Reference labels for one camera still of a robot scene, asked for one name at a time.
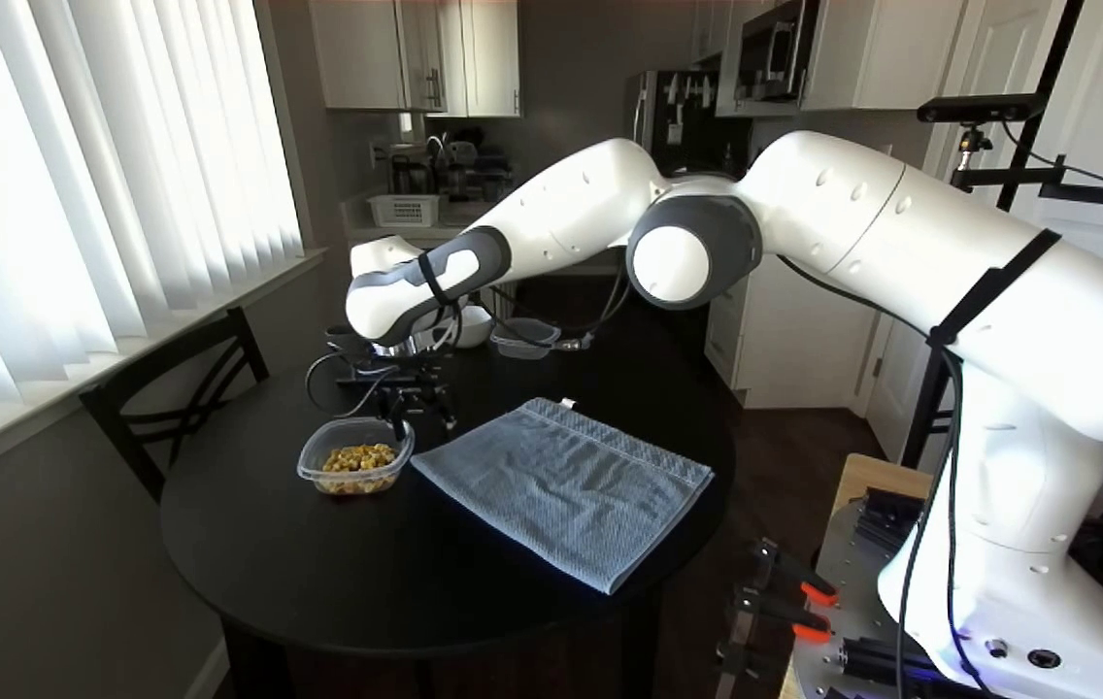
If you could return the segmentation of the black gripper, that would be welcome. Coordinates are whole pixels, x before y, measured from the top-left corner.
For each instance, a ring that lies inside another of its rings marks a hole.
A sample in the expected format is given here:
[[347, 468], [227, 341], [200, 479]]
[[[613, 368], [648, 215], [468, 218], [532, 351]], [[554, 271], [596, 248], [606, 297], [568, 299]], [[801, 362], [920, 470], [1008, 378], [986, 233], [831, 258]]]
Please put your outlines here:
[[411, 444], [407, 421], [414, 416], [428, 416], [441, 437], [459, 433], [437, 352], [380, 359], [367, 341], [338, 332], [327, 340], [327, 367], [349, 411], [380, 416], [397, 444]]

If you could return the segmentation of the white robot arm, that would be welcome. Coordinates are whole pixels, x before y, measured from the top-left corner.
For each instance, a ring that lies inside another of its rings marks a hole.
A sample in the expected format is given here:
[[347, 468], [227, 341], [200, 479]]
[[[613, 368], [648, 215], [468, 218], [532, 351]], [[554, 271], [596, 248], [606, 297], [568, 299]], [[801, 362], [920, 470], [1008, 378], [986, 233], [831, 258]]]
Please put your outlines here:
[[894, 157], [789, 134], [740, 179], [666, 179], [591, 144], [451, 242], [360, 244], [347, 324], [401, 345], [448, 302], [624, 258], [687, 310], [779, 258], [956, 362], [959, 437], [928, 516], [876, 573], [884, 614], [940, 676], [999, 699], [1103, 699], [1103, 584], [1069, 547], [1103, 486], [1103, 262]]

